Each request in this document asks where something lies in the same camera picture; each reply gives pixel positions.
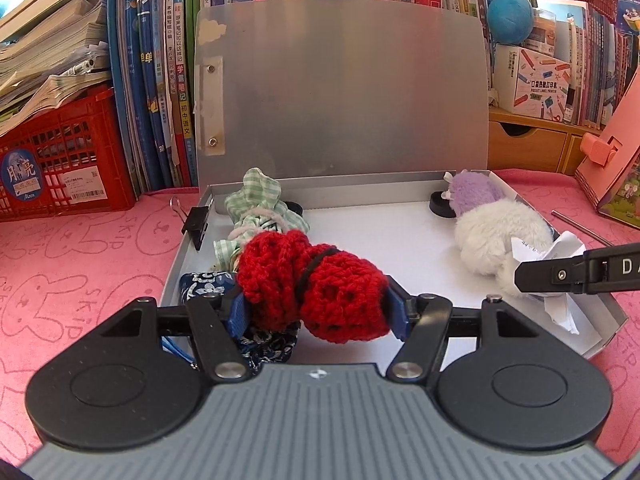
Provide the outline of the black round magnet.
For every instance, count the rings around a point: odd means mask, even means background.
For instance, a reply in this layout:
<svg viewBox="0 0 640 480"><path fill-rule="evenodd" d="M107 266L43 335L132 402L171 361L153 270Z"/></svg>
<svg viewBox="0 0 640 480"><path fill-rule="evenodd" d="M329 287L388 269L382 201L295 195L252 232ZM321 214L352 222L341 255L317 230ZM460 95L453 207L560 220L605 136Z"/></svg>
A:
<svg viewBox="0 0 640 480"><path fill-rule="evenodd" d="M454 219L457 217L454 210L450 207L449 200L442 197L442 191L436 191L431 194L428 202L430 211L439 218Z"/></svg>
<svg viewBox="0 0 640 480"><path fill-rule="evenodd" d="M298 203L291 202L290 200L286 200L284 203L288 207L288 210L293 211L299 216L303 217L304 208L300 206Z"/></svg>

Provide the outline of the row of upright blue books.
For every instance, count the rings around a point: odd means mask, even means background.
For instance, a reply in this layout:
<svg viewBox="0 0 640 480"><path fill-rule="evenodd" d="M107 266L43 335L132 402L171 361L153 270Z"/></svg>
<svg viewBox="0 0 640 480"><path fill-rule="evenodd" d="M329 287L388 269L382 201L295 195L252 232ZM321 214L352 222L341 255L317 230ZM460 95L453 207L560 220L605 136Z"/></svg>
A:
<svg viewBox="0 0 640 480"><path fill-rule="evenodd" d="M134 194L198 184L195 21L210 0L106 0L120 140Z"/></svg>

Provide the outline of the green checkered cloth bow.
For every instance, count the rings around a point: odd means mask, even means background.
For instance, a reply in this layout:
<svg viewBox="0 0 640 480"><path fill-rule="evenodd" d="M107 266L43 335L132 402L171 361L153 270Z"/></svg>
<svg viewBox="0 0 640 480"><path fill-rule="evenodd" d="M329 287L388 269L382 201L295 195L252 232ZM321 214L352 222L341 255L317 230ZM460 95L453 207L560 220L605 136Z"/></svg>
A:
<svg viewBox="0 0 640 480"><path fill-rule="evenodd" d="M303 215L288 208L281 192L280 182L259 168L247 170L239 191L224 200L233 229L226 238L213 242L214 270L235 272L245 246L262 232L309 232Z"/></svg>

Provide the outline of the white pocket printer box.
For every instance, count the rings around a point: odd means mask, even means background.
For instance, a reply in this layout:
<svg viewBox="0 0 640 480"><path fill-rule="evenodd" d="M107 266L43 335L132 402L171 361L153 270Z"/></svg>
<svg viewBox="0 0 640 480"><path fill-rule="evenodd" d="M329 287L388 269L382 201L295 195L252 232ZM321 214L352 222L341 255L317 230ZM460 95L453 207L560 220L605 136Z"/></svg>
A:
<svg viewBox="0 0 640 480"><path fill-rule="evenodd" d="M522 47L496 47L492 82L506 112L562 122L571 81L570 63Z"/></svg>

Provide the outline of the row of books on shelf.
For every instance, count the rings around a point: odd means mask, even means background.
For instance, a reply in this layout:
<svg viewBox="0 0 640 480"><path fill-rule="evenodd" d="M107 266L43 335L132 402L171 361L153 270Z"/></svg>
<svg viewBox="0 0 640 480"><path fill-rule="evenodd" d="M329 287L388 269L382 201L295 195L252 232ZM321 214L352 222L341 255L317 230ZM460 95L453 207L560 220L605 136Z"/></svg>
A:
<svg viewBox="0 0 640 480"><path fill-rule="evenodd" d="M562 122L603 128L611 119L637 67L639 0L618 0L610 22L588 3L578 0L529 0L534 27L515 47L543 53L572 66L572 81ZM496 47L487 23L491 0L444 0L442 8L478 18L485 36L489 96L498 106L494 89Z"/></svg>

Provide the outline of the silver cardboard box with lid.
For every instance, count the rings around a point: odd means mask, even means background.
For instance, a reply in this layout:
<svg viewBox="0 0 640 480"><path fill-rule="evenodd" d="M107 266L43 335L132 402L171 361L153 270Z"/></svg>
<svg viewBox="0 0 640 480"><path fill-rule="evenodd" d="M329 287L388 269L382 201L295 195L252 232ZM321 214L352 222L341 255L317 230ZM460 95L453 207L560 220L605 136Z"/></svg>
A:
<svg viewBox="0 0 640 480"><path fill-rule="evenodd" d="M160 304L211 269L224 200L259 168L302 206L309 238L374 263L412 294L478 307L430 196L488 159L484 38L474 18L387 0L262 0L198 14L195 123L203 243L184 240Z"/></svg>

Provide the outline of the white paper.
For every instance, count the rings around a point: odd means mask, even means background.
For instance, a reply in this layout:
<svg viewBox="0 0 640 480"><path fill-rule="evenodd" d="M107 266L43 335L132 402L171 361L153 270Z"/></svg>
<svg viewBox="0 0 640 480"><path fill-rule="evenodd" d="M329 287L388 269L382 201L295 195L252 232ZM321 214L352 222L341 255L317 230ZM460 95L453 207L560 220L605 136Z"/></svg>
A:
<svg viewBox="0 0 640 480"><path fill-rule="evenodd" d="M570 259L584 254L586 246L573 233L562 232L551 244L536 248L532 242L511 237L511 250L500 266L497 282L509 296L532 296L542 302L551 321L567 333L579 330L570 310L570 294L561 288L568 283L566 266L554 270L555 260Z"/></svg>

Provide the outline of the black round magnet right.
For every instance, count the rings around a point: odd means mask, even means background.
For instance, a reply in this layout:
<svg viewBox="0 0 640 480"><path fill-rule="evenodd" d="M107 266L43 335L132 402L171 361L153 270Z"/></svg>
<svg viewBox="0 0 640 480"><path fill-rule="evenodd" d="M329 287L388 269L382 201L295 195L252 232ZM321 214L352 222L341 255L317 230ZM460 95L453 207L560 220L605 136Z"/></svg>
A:
<svg viewBox="0 0 640 480"><path fill-rule="evenodd" d="M454 210L450 207L449 200L442 197L442 191L436 191L431 194L428 202L430 211L439 218L454 219L457 217Z"/></svg>

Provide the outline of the black binder clip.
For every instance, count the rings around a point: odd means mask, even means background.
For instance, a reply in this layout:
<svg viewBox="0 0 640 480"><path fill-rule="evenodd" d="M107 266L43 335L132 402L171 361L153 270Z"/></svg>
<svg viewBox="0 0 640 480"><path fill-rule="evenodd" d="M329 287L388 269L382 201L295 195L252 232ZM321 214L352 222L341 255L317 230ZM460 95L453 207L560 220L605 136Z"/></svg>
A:
<svg viewBox="0 0 640 480"><path fill-rule="evenodd" d="M194 206L186 211L177 196L172 196L169 200L170 209L178 214L182 222L181 233L187 235L194 249L201 250L203 240L208 228L209 209L214 200L210 198L204 206Z"/></svg>

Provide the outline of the red plastic basket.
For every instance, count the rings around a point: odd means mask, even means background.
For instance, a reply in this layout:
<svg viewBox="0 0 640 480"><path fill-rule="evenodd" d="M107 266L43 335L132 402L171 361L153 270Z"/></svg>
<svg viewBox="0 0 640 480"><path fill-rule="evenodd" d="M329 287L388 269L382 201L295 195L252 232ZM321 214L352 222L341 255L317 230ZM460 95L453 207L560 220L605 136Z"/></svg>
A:
<svg viewBox="0 0 640 480"><path fill-rule="evenodd" d="M98 84L1 137L1 220L127 210L114 89Z"/></svg>

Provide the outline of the blue floral cloth bow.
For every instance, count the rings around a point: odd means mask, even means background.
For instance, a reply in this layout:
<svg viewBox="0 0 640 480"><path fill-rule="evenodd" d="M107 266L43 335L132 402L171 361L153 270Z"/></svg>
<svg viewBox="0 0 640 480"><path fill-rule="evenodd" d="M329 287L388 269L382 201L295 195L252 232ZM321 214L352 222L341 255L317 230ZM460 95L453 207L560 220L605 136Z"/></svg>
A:
<svg viewBox="0 0 640 480"><path fill-rule="evenodd" d="M250 305L245 302L235 277L235 273L224 271L183 274L179 280L178 304L160 307L160 341L165 351L185 360L194 370L198 368L193 350L181 348L176 339L190 337L186 303L202 297L220 319L253 374L266 363L285 363L291 359L300 323L275 332L259 328L252 320Z"/></svg>

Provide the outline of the white fluffy plush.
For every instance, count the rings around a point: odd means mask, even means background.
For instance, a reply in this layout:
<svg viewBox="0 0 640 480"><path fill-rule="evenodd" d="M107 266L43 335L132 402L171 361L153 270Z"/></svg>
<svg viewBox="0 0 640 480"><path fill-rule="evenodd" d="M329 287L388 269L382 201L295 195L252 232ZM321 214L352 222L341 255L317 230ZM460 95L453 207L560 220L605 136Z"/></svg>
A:
<svg viewBox="0 0 640 480"><path fill-rule="evenodd" d="M496 275L511 255L511 238L546 250L553 234L544 218L528 205L503 198L465 212L454 227L454 240L466 268L475 274Z"/></svg>

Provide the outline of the stack of worn books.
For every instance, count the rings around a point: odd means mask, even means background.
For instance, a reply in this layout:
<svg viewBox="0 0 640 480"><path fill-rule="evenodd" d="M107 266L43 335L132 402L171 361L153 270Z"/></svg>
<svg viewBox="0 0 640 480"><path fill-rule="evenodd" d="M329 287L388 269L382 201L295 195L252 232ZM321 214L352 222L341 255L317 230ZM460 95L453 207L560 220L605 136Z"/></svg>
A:
<svg viewBox="0 0 640 480"><path fill-rule="evenodd" d="M25 0L1 19L1 132L112 79L106 0Z"/></svg>

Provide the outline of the red crochet bow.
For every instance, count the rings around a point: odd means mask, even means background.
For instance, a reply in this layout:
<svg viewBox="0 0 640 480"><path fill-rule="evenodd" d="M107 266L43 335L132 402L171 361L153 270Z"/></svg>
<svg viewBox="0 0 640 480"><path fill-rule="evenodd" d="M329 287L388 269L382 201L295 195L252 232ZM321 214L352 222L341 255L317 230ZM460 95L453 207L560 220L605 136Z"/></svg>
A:
<svg viewBox="0 0 640 480"><path fill-rule="evenodd" d="M300 323L332 342L369 341L390 331L384 302L388 281L370 261L306 234L263 232L239 258L238 283L261 330Z"/></svg>

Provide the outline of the purple fluffy plush heart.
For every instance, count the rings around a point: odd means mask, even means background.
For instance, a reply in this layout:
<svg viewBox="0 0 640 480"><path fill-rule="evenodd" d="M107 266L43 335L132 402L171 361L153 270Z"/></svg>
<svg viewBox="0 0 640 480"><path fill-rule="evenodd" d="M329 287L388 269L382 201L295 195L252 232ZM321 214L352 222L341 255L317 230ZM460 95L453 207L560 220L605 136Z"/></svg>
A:
<svg viewBox="0 0 640 480"><path fill-rule="evenodd" d="M462 170L457 174L446 172L444 180L448 188L442 192L442 199L448 202L457 218L476 207L503 200L506 197L498 185L486 174L480 172L468 170Z"/></svg>

